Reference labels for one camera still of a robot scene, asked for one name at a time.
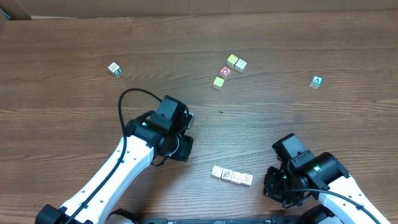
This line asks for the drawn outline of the white wooden number block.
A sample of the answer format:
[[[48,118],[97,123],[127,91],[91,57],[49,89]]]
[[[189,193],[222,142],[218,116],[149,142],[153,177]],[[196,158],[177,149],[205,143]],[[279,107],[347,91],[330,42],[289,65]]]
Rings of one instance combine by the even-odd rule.
[[[252,178],[253,176],[251,174],[242,173],[241,183],[247,186],[251,186]]]

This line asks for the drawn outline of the yellow wooden block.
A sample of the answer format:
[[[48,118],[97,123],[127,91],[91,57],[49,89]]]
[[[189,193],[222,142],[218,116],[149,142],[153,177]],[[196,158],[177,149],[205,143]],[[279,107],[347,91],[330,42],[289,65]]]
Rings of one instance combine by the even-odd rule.
[[[213,166],[211,171],[211,176],[217,179],[220,179],[223,173],[223,168],[219,166]]]

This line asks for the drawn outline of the white block green edge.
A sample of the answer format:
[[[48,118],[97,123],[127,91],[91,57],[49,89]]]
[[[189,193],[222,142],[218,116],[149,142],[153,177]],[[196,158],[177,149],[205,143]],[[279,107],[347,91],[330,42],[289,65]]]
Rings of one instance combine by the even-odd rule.
[[[231,174],[231,182],[235,184],[241,184],[243,174],[240,172],[233,171]]]

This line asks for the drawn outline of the white block red side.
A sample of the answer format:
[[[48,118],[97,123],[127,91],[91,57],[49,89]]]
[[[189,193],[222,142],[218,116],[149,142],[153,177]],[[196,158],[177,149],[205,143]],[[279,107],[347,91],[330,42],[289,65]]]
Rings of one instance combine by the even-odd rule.
[[[230,169],[223,169],[221,173],[221,179],[225,181],[230,181],[232,178],[233,171]]]

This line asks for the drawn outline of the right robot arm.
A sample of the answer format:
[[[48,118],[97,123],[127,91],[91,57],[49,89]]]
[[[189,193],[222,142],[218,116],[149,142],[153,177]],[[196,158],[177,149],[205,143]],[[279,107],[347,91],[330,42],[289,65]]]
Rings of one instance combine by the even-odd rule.
[[[296,218],[296,223],[388,223],[331,153],[315,156],[294,133],[272,148],[280,167],[268,168],[264,194],[284,209],[301,206],[310,197],[320,202]]]

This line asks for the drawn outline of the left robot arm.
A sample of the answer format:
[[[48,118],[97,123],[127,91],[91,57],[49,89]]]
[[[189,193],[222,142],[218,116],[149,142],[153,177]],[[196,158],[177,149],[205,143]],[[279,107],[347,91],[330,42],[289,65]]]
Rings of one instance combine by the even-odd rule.
[[[89,182],[60,208],[46,205],[36,223],[104,223],[132,181],[157,156],[187,161],[193,138],[185,135],[195,120],[181,101],[165,96],[159,107],[127,122],[109,159]]]

